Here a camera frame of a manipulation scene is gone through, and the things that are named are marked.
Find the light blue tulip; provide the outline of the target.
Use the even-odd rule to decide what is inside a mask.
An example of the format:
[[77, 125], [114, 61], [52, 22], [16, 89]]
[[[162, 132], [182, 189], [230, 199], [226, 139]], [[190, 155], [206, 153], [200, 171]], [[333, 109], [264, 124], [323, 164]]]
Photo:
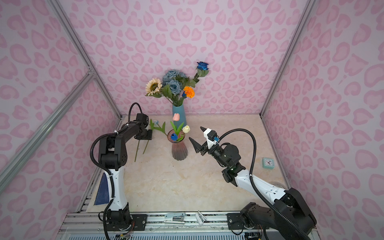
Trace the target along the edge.
[[151, 130], [157, 130], [166, 134], [166, 123], [163, 122], [162, 125], [159, 124], [159, 121], [150, 119], [149, 126]]

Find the white tulip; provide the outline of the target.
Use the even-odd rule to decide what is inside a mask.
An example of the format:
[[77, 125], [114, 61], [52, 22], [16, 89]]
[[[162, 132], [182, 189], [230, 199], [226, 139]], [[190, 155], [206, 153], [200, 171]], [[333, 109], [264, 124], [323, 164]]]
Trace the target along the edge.
[[180, 137], [181, 138], [184, 138], [186, 136], [187, 133], [190, 132], [190, 126], [186, 125], [182, 128], [182, 130], [180, 131]]

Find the red glass vase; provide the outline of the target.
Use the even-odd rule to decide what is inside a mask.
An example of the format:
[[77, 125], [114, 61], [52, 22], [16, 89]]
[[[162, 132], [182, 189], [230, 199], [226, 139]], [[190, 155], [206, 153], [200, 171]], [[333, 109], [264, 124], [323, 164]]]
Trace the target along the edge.
[[172, 157], [177, 161], [182, 161], [188, 156], [188, 149], [185, 144], [185, 137], [180, 142], [173, 142], [171, 140], [171, 134], [175, 133], [174, 130], [169, 131], [168, 133], [168, 141], [172, 144]]

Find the teal ceramic vase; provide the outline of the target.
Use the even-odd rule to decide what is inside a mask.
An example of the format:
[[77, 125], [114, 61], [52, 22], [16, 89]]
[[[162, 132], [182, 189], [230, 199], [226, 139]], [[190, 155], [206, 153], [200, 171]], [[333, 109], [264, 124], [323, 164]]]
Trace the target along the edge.
[[181, 117], [180, 122], [184, 122], [184, 126], [187, 125], [187, 117], [186, 117], [185, 108], [183, 104], [178, 107], [172, 106], [172, 112], [173, 112], [173, 115], [175, 113], [180, 114], [180, 117]]

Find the cream sunflower stem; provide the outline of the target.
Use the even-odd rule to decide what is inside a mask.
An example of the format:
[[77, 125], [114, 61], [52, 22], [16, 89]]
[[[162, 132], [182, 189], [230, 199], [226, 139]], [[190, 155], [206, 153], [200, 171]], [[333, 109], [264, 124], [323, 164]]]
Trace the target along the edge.
[[146, 84], [146, 97], [166, 98], [170, 103], [174, 104], [173, 94], [169, 85], [163, 84], [158, 78], [151, 79]]

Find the orange carnation stem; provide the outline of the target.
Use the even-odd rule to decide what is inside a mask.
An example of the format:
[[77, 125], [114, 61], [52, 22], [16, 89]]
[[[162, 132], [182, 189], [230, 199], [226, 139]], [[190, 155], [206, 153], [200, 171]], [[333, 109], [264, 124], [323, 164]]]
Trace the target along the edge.
[[[184, 89], [182, 90], [182, 94], [183, 94], [183, 92], [186, 92], [186, 94], [188, 96], [187, 98], [192, 99], [195, 97], [195, 91], [192, 87], [189, 87], [189, 86], [184, 87]], [[181, 94], [181, 103], [184, 102], [184, 99], [182, 98], [182, 94]]]

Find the dusty blue rose bouquet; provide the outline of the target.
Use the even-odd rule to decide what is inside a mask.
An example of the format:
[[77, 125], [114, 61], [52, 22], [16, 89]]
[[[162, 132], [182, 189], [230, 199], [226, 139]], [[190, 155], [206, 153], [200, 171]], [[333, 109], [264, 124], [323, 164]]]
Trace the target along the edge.
[[179, 70], [170, 70], [163, 76], [163, 84], [169, 85], [173, 94], [173, 106], [181, 106], [181, 94], [188, 76]]

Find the blue rose stem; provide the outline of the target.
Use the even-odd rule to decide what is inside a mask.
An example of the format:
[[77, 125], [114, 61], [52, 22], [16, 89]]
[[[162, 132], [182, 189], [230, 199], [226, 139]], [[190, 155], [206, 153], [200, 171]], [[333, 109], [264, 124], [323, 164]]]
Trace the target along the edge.
[[186, 78], [186, 87], [195, 88], [200, 79], [206, 77], [209, 74], [209, 64], [205, 62], [197, 62], [196, 70], [197, 72], [192, 78]]

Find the cream pink tulip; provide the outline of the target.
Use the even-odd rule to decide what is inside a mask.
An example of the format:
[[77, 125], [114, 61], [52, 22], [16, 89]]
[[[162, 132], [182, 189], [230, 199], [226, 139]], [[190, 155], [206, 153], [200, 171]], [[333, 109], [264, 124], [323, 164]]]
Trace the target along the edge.
[[184, 127], [184, 122], [180, 122], [180, 119], [180, 114], [175, 113], [173, 115], [173, 119], [171, 120], [171, 126], [177, 136], [180, 134], [182, 128]]

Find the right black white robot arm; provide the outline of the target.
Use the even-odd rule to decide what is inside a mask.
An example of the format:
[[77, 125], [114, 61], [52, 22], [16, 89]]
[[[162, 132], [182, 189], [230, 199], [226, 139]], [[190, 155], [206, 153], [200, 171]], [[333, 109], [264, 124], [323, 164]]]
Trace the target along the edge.
[[[272, 228], [286, 240], [308, 240], [309, 234], [317, 225], [317, 220], [301, 193], [294, 188], [288, 190], [279, 188], [254, 175], [257, 153], [254, 135], [249, 130], [240, 128], [230, 130], [221, 136], [209, 128], [201, 127], [201, 130], [206, 139], [203, 145], [190, 138], [195, 152], [202, 156], [205, 154], [212, 156], [223, 168], [222, 175], [227, 183], [250, 192], [266, 204], [262, 207], [250, 202], [240, 211], [243, 228], [256, 226], [263, 229]], [[237, 146], [221, 143], [224, 137], [235, 132], [243, 132], [251, 137], [253, 155], [249, 170], [241, 165]]]

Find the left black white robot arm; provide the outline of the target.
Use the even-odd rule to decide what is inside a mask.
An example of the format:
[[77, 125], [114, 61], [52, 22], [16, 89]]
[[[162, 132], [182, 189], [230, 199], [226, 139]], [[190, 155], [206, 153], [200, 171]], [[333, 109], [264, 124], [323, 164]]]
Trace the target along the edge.
[[138, 113], [136, 119], [128, 121], [120, 130], [99, 136], [91, 145], [91, 161], [102, 169], [107, 178], [109, 202], [101, 221], [105, 234], [109, 231], [131, 231], [134, 223], [124, 190], [124, 169], [128, 161], [126, 143], [131, 139], [151, 140], [148, 130], [149, 117]]

